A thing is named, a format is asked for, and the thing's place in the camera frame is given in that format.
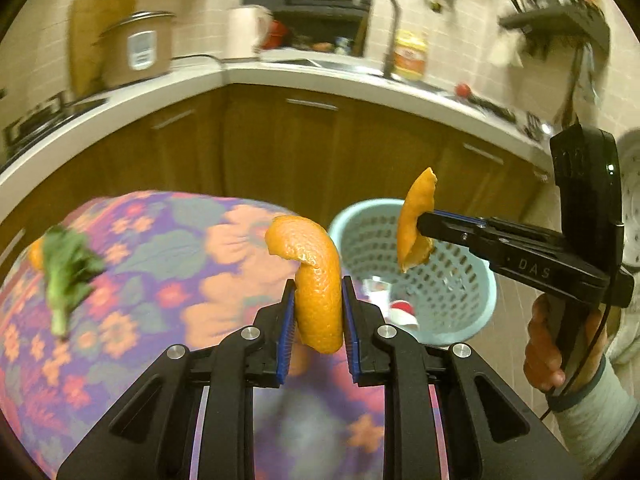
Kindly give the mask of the person's right hand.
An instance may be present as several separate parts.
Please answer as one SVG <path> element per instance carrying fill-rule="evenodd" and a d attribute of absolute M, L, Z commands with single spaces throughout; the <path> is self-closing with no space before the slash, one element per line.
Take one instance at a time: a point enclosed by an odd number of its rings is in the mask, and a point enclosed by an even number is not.
<path fill-rule="evenodd" d="M 525 348 L 523 366 L 527 381 L 543 393 L 552 388 L 560 388 L 565 382 L 565 373 L 561 370 L 561 351 L 554 344 L 547 323 L 548 311 L 549 301 L 547 296 L 542 294 L 533 303 L 532 319 L 527 326 L 529 340 Z M 607 343 L 608 335 L 606 330 L 602 330 L 586 364 L 570 387 L 570 392 L 584 388 L 596 376 Z"/>

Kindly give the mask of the grey sleeve forearm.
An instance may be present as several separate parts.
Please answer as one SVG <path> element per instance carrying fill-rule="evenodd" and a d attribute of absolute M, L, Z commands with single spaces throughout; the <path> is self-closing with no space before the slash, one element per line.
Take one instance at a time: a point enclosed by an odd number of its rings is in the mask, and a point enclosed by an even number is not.
<path fill-rule="evenodd" d="M 585 387 L 550 396 L 548 404 L 585 479 L 605 470 L 639 416 L 639 401 L 624 389 L 606 356 Z"/>

